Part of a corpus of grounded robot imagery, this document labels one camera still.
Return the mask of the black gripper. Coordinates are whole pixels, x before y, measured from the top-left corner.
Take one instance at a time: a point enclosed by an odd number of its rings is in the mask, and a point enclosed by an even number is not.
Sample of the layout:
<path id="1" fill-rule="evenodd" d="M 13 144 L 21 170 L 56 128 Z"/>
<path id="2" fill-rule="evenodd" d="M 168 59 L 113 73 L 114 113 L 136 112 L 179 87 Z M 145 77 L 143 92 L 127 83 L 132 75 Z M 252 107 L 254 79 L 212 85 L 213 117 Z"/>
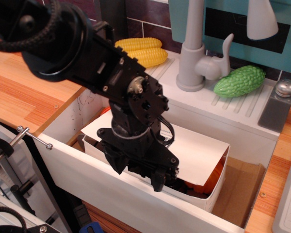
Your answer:
<path id="1" fill-rule="evenodd" d="M 151 177 L 155 192 L 161 192 L 166 179 L 178 175 L 179 159 L 166 146 L 157 142 L 150 130 L 139 136 L 117 135 L 111 128 L 97 131 L 106 160 L 118 174 L 127 167 L 141 176 Z"/>

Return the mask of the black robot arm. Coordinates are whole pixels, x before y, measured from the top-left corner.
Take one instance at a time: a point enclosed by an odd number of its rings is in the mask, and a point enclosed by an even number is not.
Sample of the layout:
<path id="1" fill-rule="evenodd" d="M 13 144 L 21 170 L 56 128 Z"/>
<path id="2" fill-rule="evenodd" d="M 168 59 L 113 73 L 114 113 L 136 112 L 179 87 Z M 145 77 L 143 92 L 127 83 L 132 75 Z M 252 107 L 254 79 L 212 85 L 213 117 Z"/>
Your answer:
<path id="1" fill-rule="evenodd" d="M 162 125 L 171 128 L 162 116 L 168 98 L 137 59 L 114 46 L 107 22 L 92 25 L 79 7 L 56 0 L 0 0 L 0 51 L 21 52 L 38 78 L 70 80 L 109 100 L 111 127 L 97 135 L 117 173 L 148 177 L 157 192 L 177 178 L 179 160 L 167 148 L 174 140 L 160 134 Z"/>

